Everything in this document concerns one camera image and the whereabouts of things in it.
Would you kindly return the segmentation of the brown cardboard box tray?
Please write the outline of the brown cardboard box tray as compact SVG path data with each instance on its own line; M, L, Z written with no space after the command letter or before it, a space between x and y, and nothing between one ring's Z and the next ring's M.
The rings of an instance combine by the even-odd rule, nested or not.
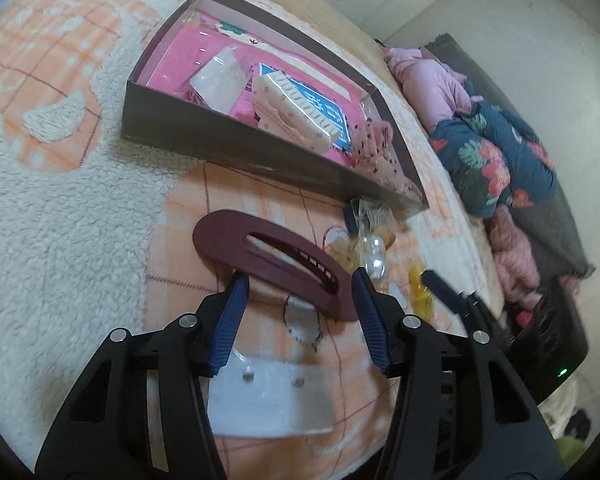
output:
M126 140L411 216L428 200L379 89L245 0L186 0L126 83Z

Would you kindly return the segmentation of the small clear plastic bag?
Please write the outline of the small clear plastic bag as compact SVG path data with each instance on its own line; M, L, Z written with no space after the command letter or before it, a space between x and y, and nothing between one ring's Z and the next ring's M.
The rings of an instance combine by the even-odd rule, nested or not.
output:
M247 76L235 49L225 47L189 79L189 97L195 104L228 115L247 84Z

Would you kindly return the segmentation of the white card with studs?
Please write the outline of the white card with studs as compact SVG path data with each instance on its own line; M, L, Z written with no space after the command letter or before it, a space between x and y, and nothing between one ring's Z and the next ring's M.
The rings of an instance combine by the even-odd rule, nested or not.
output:
M283 439L335 427L332 378L318 365L244 356L234 350L209 382L207 412L221 437Z

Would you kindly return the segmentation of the white claw hair clip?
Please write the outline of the white claw hair clip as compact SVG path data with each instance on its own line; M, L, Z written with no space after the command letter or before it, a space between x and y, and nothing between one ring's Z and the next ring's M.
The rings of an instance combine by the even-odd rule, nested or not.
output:
M252 106L258 127L319 155L339 139L337 125L279 70L252 82Z

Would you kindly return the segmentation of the teal floral quilt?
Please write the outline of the teal floral quilt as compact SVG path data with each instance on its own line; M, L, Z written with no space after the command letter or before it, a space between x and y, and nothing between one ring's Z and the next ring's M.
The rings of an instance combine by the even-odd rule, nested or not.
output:
M523 119L486 100L442 120L429 142L468 214L530 208L556 195L557 176L540 138Z

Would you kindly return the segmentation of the pink quilt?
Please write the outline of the pink quilt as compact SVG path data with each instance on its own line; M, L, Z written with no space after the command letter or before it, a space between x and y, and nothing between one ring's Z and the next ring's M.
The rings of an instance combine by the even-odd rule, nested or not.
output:
M384 60L426 133L433 133L439 122L453 119L456 112L472 110L474 102L464 87L466 77L428 51L389 48Z

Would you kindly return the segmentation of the maroon oval hair clip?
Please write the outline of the maroon oval hair clip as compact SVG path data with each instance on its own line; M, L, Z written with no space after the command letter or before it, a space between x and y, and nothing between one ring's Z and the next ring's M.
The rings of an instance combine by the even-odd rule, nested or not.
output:
M327 252L278 224L237 210L206 214L193 230L201 257L289 292L334 320L358 318L351 275Z

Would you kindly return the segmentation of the orange white patterned blanket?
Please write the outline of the orange white patterned blanket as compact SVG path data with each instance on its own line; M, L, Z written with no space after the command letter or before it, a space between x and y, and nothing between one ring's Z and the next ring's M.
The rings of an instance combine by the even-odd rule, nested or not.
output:
M158 330L227 280L204 214L258 214L323 243L337 202L126 142L125 83L184 0L0 0L0 433L32 467L110 330Z

